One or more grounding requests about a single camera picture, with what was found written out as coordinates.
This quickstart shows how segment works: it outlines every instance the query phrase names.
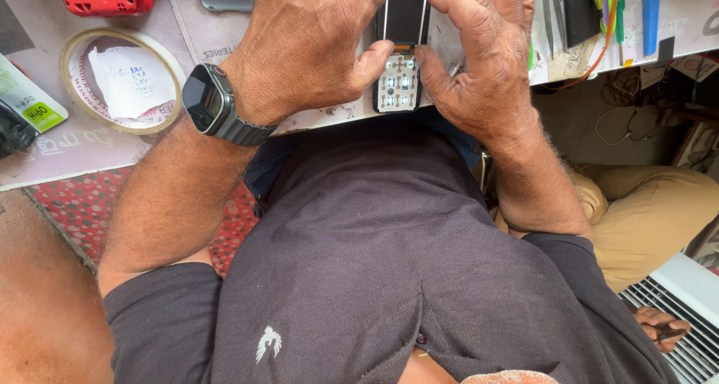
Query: black plastic bag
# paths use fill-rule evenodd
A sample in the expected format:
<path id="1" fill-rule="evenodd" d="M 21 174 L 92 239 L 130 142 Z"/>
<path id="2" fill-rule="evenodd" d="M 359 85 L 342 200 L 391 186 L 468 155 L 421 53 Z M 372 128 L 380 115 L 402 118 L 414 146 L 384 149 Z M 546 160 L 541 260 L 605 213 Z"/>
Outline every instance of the black plastic bag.
<path id="1" fill-rule="evenodd" d="M 0 159 L 29 147 L 35 134 L 30 124 L 0 101 Z"/>

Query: vent grille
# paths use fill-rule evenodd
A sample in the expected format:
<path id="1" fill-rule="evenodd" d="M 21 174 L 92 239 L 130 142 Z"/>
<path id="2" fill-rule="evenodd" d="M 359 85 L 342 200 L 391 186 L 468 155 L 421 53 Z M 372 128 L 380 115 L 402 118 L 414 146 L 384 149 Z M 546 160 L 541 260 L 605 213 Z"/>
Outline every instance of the vent grille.
<path id="1" fill-rule="evenodd" d="M 648 277 L 619 293 L 634 306 L 649 306 L 692 324 L 674 352 L 665 354 L 669 363 L 692 384 L 706 383 L 719 374 L 719 329 L 692 310 L 656 280 Z"/>

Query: black t-shirt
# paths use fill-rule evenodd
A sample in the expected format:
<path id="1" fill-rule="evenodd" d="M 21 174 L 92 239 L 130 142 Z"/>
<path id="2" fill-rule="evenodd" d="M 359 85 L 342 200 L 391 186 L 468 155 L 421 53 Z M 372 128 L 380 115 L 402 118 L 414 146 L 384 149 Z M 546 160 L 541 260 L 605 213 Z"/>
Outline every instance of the black t-shirt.
<path id="1" fill-rule="evenodd" d="M 675 383 L 583 238 L 499 232 L 415 123 L 311 134 L 222 281 L 164 267 L 103 300 L 116 383 L 396 383 L 415 346 L 458 381 Z"/>

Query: red patterned mat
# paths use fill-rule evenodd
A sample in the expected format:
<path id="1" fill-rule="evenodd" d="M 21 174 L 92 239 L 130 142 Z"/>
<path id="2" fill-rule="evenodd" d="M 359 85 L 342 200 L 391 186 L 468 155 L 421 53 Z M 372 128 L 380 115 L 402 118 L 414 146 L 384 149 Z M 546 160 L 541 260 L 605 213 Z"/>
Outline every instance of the red patterned mat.
<path id="1" fill-rule="evenodd" d="M 32 195 L 85 253 L 97 261 L 103 245 L 109 209 L 130 167 L 77 176 L 29 187 Z M 224 220 L 207 246 L 220 276 L 227 273 L 237 247 L 257 223 L 252 214 L 255 198 L 238 186 L 225 204 Z"/>

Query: black watch strap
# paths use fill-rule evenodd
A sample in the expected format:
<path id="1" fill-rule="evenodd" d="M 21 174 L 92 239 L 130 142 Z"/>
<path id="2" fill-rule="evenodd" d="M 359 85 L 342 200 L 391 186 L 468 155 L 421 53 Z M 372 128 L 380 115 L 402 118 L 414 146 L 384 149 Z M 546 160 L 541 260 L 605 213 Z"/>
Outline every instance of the black watch strap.
<path id="1" fill-rule="evenodd" d="M 237 117 L 233 110 L 215 136 L 237 145 L 256 146 L 270 138 L 276 128 L 277 126 L 265 127 L 248 123 Z"/>

